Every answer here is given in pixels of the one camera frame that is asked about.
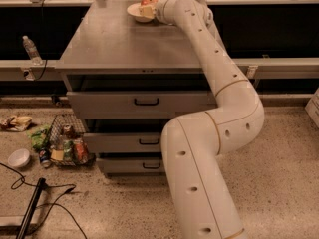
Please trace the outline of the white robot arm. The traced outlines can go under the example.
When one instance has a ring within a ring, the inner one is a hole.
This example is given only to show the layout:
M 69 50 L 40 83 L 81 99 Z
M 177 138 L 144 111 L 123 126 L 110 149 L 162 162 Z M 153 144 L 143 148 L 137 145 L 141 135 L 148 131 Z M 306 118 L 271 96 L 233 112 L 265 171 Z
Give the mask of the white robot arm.
M 161 153 L 183 239 L 248 239 L 216 157 L 252 142 L 264 124 L 256 89 L 232 61 L 212 12 L 195 0 L 156 0 L 140 14 L 188 36 L 217 107 L 171 119 Z

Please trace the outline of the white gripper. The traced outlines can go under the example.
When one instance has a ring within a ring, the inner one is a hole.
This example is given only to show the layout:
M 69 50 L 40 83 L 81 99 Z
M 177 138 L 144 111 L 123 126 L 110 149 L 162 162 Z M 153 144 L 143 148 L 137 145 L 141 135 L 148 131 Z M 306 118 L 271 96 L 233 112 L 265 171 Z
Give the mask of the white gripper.
M 164 24 L 171 24 L 171 2 L 170 0 L 158 0 L 156 7 L 153 5 L 142 5 L 139 7 L 142 17 L 153 19 L 156 18 Z

